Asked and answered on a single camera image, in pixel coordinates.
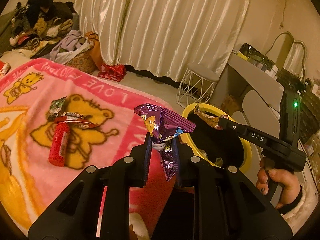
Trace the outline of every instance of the stool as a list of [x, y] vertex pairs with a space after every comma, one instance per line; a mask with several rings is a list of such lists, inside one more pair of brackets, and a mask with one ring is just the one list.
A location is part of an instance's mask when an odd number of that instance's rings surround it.
[[[194, 85], [192, 85], [193, 75], [198, 76], [200, 79]], [[203, 91], [203, 81], [206, 80], [210, 83], [206, 91]], [[207, 103], [212, 96], [215, 85], [219, 80], [219, 76], [208, 68], [196, 64], [189, 63], [187, 65], [187, 70], [183, 75], [180, 86], [178, 88], [178, 93], [176, 95], [176, 103], [186, 108], [191, 103]], [[201, 82], [201, 88], [196, 88], [196, 85]], [[195, 97], [195, 93], [200, 93], [199, 97]]]

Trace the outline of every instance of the orange bag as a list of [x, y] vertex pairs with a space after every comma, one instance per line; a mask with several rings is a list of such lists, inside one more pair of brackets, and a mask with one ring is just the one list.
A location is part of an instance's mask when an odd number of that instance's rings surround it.
[[101, 65], [103, 64], [103, 59], [101, 57], [100, 52], [100, 42], [99, 36], [96, 33], [88, 32], [85, 34], [85, 37], [94, 43], [92, 49], [89, 50], [89, 55], [91, 56], [92, 60], [96, 64], [97, 68], [101, 71]]

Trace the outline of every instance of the red bottle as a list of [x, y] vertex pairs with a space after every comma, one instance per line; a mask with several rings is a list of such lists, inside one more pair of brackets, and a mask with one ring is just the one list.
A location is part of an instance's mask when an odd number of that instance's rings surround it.
[[49, 162], [55, 166], [64, 166], [70, 128], [67, 123], [60, 122], [54, 131], [49, 153]]

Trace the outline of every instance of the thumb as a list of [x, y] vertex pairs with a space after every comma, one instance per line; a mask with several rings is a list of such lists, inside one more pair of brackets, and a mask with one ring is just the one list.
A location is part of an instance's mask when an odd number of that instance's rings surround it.
[[282, 183], [287, 189], [292, 188], [296, 184], [295, 175], [287, 170], [271, 169], [268, 173], [273, 181]]

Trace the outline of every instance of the blanket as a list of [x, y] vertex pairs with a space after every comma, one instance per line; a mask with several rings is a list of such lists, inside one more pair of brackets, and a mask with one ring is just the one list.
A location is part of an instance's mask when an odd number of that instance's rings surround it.
[[[159, 98], [42, 58], [4, 76], [0, 92], [0, 201], [25, 234], [86, 166], [110, 166], [143, 143], [147, 129], [135, 106], [169, 107]], [[99, 126], [70, 127], [65, 166], [57, 167], [48, 162], [54, 129], [46, 114], [62, 97], [67, 97], [66, 111]], [[173, 184], [152, 152], [146, 187], [130, 188], [130, 213], [140, 214], [150, 235]]]

